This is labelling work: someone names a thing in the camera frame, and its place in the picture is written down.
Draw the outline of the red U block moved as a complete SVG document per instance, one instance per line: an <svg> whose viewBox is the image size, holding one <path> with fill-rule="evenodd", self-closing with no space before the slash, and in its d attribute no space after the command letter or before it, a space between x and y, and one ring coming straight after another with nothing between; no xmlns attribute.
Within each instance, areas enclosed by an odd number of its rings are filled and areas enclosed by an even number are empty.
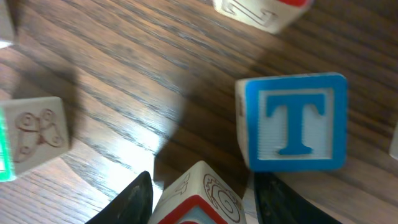
<svg viewBox="0 0 398 224"><path fill-rule="evenodd" d="M168 186L149 223L246 223L241 197L199 161Z"/></svg>

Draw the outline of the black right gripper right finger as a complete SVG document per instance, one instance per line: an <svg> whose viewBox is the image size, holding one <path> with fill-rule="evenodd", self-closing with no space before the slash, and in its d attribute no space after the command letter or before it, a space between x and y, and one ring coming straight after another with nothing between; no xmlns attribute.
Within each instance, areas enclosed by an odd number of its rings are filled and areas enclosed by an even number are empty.
<svg viewBox="0 0 398 224"><path fill-rule="evenodd" d="M254 173L257 219L263 224L340 224L270 172Z"/></svg>

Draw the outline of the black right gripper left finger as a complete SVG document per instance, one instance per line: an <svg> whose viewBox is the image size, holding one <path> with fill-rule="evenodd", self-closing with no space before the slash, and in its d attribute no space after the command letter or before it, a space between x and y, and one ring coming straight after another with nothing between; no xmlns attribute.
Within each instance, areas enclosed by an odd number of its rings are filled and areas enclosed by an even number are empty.
<svg viewBox="0 0 398 224"><path fill-rule="evenodd" d="M147 224L152 206L152 179L144 171L86 224Z"/></svg>

